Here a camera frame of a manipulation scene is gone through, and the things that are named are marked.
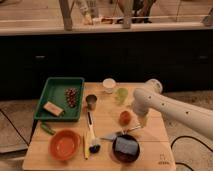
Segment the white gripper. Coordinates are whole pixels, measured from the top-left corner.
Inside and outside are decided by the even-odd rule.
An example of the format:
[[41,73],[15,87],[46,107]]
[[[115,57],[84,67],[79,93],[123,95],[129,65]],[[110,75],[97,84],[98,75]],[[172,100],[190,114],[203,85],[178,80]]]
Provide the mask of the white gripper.
[[149,108],[146,105],[143,105],[136,100],[134,100],[131,104],[133,112],[139,116],[138,121],[141,127],[145,127],[147,125],[148,117],[146,116],[149,112]]

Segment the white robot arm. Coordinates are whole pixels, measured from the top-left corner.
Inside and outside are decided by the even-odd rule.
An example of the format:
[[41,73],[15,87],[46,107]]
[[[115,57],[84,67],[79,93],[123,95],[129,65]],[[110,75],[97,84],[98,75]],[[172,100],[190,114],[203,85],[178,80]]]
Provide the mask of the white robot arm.
[[145,116],[155,109],[213,140],[213,110],[181,102],[162,94],[163,86],[157,79],[149,79],[133,91],[133,111]]

